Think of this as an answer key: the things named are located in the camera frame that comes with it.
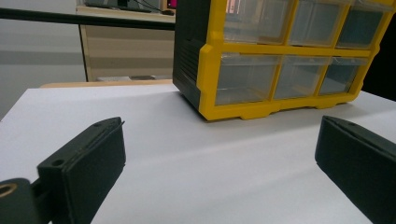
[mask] black object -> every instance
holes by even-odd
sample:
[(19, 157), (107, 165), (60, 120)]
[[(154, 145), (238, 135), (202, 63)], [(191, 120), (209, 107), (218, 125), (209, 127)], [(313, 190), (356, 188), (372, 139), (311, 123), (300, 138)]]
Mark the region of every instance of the black object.
[(52, 12), (37, 12), (10, 8), (0, 8), (0, 19), (17, 21), (43, 21), (77, 25), (96, 25), (152, 30), (175, 30), (175, 24), (172, 22), (134, 21), (116, 18), (68, 15)]
[(198, 62), (206, 43), (210, 0), (178, 1), (175, 27), (173, 83), (199, 109)]
[(373, 223), (396, 223), (396, 145), (342, 119), (323, 117), (315, 159)]
[(175, 15), (175, 12), (172, 10), (164, 10), (164, 11), (161, 11), (161, 14), (167, 15), (167, 16), (173, 16), (173, 15)]
[(125, 160), (120, 118), (93, 124), (37, 166), (34, 184), (0, 183), (1, 223), (91, 223)]
[(128, 0), (117, 0), (117, 5), (119, 7), (128, 7)]
[(362, 90), (396, 101), (396, 16), (393, 15), (388, 30), (382, 38), (381, 50), (375, 56)]

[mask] white wall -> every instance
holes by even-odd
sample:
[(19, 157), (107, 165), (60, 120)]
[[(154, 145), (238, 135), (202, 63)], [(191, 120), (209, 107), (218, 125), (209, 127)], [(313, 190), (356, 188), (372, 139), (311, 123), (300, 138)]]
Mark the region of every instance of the white wall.
[[(76, 0), (0, 0), (0, 7), (76, 13)], [(29, 88), (85, 81), (78, 26), (0, 20), (0, 119)]]

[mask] desk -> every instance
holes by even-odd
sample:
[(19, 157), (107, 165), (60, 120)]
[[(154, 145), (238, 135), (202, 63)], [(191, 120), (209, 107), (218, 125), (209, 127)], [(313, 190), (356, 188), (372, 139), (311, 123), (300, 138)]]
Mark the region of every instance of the desk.
[[(110, 19), (175, 23), (159, 13), (77, 7), (77, 14)], [(172, 77), (175, 31), (80, 25), (88, 81), (98, 77)]]
[(40, 88), (77, 88), (77, 87), (104, 87), (104, 86), (159, 85), (159, 84), (172, 84), (172, 79), (101, 81), (101, 82), (58, 82), (58, 83), (44, 84)]
[(28, 90), (0, 123), (2, 179), (120, 116), (126, 166), (93, 223), (370, 223), (317, 167), (323, 115), (396, 142), (396, 104), (369, 93), (326, 110), (207, 122), (171, 84)]

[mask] yellow plastic frame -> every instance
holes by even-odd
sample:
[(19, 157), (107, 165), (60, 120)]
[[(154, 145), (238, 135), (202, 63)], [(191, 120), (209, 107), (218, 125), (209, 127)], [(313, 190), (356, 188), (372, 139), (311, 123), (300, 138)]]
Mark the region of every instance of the yellow plastic frame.
[[(373, 2), (385, 4), (393, 7), (393, 11), (385, 13), (382, 18), (377, 32), (375, 34), (372, 46), (369, 49), (336, 49), (336, 40), (332, 42), (331, 47), (294, 47), (288, 46), (292, 22), (287, 27), (285, 40), (282, 45), (251, 45), (242, 43), (226, 43), (223, 38), (223, 27), (225, 22), (226, 0), (212, 0), (209, 14), (209, 24), (207, 31), (206, 44), (200, 50), (197, 88), (201, 91), (199, 104), (200, 113), (208, 120), (212, 119), (255, 119), (270, 115), (279, 110), (291, 109), (298, 107), (311, 106), (318, 109), (333, 107), (337, 104), (350, 102), (356, 99), (361, 90), (364, 77), (373, 61), (375, 55), (379, 52), (379, 43), (385, 34), (389, 23), (395, 13), (396, 0), (373, 0)], [(290, 19), (296, 12), (298, 1), (294, 1)], [(341, 16), (341, 21), (347, 17), (350, 5), (346, 5)], [(341, 34), (342, 25), (336, 29), (335, 39)], [(340, 56), (340, 57), (357, 57), (366, 58), (368, 63), (361, 66), (351, 84), (349, 92), (337, 93), (331, 95), (318, 95), (320, 85), (324, 79), (325, 72), (319, 78), (313, 96), (295, 99), (274, 100), (273, 96), (276, 90), (276, 83), (279, 77), (281, 64), (277, 66), (276, 74), (270, 90), (269, 100), (254, 103), (243, 103), (236, 105), (216, 105), (216, 94), (219, 80), (219, 68), (221, 54), (223, 52), (237, 52), (241, 54), (267, 54), (267, 55), (301, 55), (301, 56)]]

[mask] cable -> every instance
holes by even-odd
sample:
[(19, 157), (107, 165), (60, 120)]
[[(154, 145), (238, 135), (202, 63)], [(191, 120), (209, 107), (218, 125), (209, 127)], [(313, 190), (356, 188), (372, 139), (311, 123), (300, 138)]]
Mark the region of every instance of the cable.
[(142, 0), (142, 1), (143, 1), (144, 3), (146, 3), (146, 4), (148, 4), (149, 6), (154, 7), (154, 8), (156, 8), (157, 10), (161, 11), (159, 8), (153, 6), (152, 4), (150, 4), (149, 2), (147, 2), (146, 0)]
[(154, 9), (154, 10), (161, 11), (160, 9), (158, 9), (158, 8), (156, 8), (156, 7), (151, 7), (151, 6), (145, 5), (145, 4), (143, 4), (143, 3), (138, 2), (137, 0), (133, 0), (133, 1), (136, 2), (137, 4), (142, 5), (143, 7), (148, 7), (148, 8)]

